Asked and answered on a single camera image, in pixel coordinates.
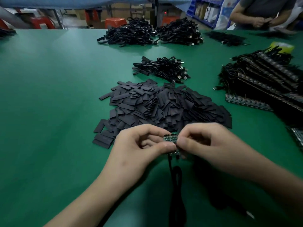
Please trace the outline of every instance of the person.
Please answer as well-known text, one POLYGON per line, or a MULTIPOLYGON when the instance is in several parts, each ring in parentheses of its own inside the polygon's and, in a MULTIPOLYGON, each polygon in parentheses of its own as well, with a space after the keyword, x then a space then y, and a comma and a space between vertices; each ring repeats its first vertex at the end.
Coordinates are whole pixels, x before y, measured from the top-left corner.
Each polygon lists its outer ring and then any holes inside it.
POLYGON ((278 26, 287 21, 295 3, 296 0, 240 0, 230 20, 236 23, 235 29, 262 29, 265 23, 278 26))
MULTIPOLYGON (((93 227, 141 178, 161 154, 177 149, 164 142, 165 129, 144 124, 122 130, 97 179, 45 227, 93 227)), ((217 123, 192 123, 178 135, 177 146, 204 158, 221 171, 262 186, 286 208, 303 216, 303 181, 252 149, 217 123)))

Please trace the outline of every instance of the metal shelving rack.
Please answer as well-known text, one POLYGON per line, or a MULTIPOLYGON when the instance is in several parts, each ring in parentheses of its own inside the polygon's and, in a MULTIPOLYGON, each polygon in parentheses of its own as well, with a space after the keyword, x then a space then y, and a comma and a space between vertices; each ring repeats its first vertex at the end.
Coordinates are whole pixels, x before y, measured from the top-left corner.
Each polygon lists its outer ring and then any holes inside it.
POLYGON ((191 5, 190 5, 186 14, 188 16, 192 17, 193 19, 196 19, 197 21, 201 22, 202 24, 205 24, 205 25, 209 26, 210 28, 214 29, 216 27, 217 21, 219 19, 219 15, 220 15, 220 12, 221 12, 221 7, 222 7, 222 4, 223 4, 223 1, 224 0, 191 0, 191 5), (219 12, 218 12, 217 18, 216 18, 214 23, 210 23, 206 20, 201 20, 200 18, 195 16, 196 3, 197 2, 207 2, 207 3, 211 3, 211 4, 215 4, 215 5, 219 6, 219 12))

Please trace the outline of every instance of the right hand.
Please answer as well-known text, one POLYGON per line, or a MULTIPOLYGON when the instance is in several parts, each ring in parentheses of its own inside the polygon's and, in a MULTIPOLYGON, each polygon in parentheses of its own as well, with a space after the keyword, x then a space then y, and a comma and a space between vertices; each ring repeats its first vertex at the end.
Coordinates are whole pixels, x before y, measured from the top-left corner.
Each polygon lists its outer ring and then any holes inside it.
POLYGON ((178 135, 177 146, 219 170, 253 180, 272 162, 218 123, 192 123, 178 135))
POLYGON ((260 28, 264 25, 265 18, 263 17, 254 17, 252 25, 254 28, 260 28))

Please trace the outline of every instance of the shelf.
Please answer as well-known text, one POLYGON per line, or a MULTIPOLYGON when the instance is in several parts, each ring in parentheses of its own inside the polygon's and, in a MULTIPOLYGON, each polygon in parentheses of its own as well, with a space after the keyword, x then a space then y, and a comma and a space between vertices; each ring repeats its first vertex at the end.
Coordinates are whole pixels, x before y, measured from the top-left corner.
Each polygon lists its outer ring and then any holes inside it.
POLYGON ((210 22, 208 22, 206 20, 201 20, 200 18, 196 17, 195 15, 193 15, 192 18, 196 19, 197 21, 199 21, 199 22, 201 22, 201 23, 203 23, 203 24, 205 24, 207 26, 209 26, 210 28, 213 28, 213 26, 214 26, 214 23, 210 23, 210 22))
POLYGON ((216 5, 221 5, 221 3, 222 3, 222 0, 199 0, 199 1, 204 1, 207 3, 216 4, 216 5))

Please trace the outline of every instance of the shirt sleeve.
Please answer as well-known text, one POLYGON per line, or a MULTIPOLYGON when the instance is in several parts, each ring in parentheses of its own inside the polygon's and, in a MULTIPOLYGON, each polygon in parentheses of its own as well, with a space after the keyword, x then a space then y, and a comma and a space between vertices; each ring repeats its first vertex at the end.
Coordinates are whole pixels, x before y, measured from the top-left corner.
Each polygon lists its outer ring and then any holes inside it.
POLYGON ((240 0, 240 5, 243 8, 249 7, 255 0, 240 0))
POLYGON ((281 11, 293 9, 296 1, 297 0, 288 0, 288 2, 286 2, 281 11))

